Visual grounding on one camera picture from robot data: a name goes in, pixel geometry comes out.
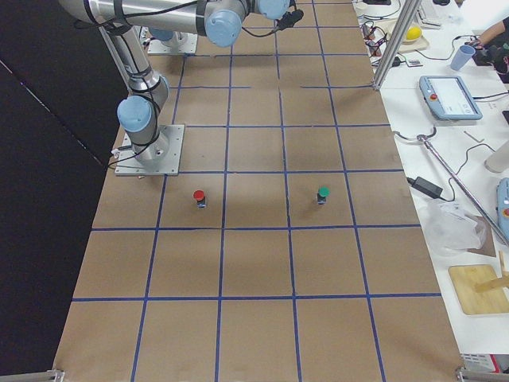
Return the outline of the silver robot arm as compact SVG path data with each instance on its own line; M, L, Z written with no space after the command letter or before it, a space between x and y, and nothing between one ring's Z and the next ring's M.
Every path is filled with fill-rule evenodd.
M167 29L158 29L149 27L149 32L153 38L159 40L163 45L169 47L178 47L188 40L188 34L176 32Z
M111 55L126 77L129 96L117 107L121 126L130 139L130 160L153 166L168 154L169 140L158 116L169 95L169 85L152 69L135 27L206 37L225 48L237 40L250 14L281 20L292 1L62 1L76 27L95 27L110 44Z

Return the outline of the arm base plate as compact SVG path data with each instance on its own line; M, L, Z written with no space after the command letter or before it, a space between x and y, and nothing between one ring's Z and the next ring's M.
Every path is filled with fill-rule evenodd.
M119 152L119 163L114 164L117 176L177 176L179 174L185 125L160 125L158 138L142 153L132 151L127 133Z
M180 56L196 53L198 36L191 33L175 33L170 40L151 37L148 54L152 56Z

